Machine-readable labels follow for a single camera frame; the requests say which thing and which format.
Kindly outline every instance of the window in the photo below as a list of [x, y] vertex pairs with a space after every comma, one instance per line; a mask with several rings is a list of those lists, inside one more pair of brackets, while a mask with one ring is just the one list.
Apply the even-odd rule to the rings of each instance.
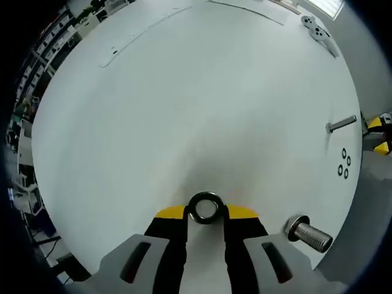
[[344, 0], [307, 0], [331, 18], [335, 19], [343, 6]]

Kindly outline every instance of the small hole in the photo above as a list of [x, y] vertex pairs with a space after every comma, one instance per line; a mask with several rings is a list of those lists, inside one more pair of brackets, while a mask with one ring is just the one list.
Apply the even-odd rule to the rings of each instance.
[[340, 166], [337, 168], [337, 174], [341, 176], [343, 174], [343, 165], [340, 164]]
[[200, 200], [196, 204], [196, 213], [202, 219], [209, 219], [210, 217], [213, 217], [217, 209], [218, 209], [217, 205], [211, 200], [207, 200], [207, 199]]

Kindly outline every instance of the cable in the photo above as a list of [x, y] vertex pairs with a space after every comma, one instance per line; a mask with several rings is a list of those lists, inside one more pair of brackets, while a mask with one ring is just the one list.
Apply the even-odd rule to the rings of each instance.
[[36, 230], [34, 234], [32, 234], [32, 237], [35, 238], [40, 232], [42, 232], [40, 229]]
[[50, 249], [50, 251], [49, 251], [49, 253], [47, 254], [47, 256], [45, 256], [45, 259], [47, 259], [47, 258], [49, 257], [49, 255], [53, 252], [53, 250], [55, 249], [56, 244], [57, 244], [58, 241], [59, 241], [59, 239], [56, 240], [56, 242], [53, 244], [53, 247]]
[[62, 284], [65, 285], [69, 281], [70, 278], [71, 277], [68, 277], [68, 279], [64, 283], [62, 283]]
[[43, 244], [46, 244], [46, 243], [52, 243], [52, 242], [57, 241], [57, 240], [60, 240], [60, 239], [61, 239], [60, 236], [52, 237], [52, 238], [47, 238], [47, 239], [45, 239], [45, 240], [35, 241], [35, 242], [34, 242], [34, 245], [40, 246], [40, 245], [43, 245]]

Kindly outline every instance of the metal bolt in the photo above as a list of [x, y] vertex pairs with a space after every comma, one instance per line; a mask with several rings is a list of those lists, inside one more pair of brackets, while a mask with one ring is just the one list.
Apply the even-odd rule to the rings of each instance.
[[332, 133], [334, 130], [340, 129], [341, 127], [348, 126], [349, 124], [353, 124], [355, 122], [356, 122], [356, 116], [352, 115], [334, 124], [328, 123], [326, 124], [325, 128], [328, 133]]
[[300, 214], [288, 219], [284, 233], [289, 241], [301, 240], [321, 253], [326, 252], [331, 247], [333, 241], [330, 235], [312, 227], [307, 216]]

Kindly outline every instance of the wall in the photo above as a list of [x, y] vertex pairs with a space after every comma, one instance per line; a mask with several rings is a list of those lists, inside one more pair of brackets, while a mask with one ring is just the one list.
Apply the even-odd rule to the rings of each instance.
[[91, 0], [68, 0], [67, 6], [74, 17], [78, 17], [85, 8], [90, 6], [90, 2]]
[[345, 4], [335, 20], [305, 0], [298, 3], [319, 17], [344, 55], [366, 119], [392, 110], [392, 76], [371, 32]]

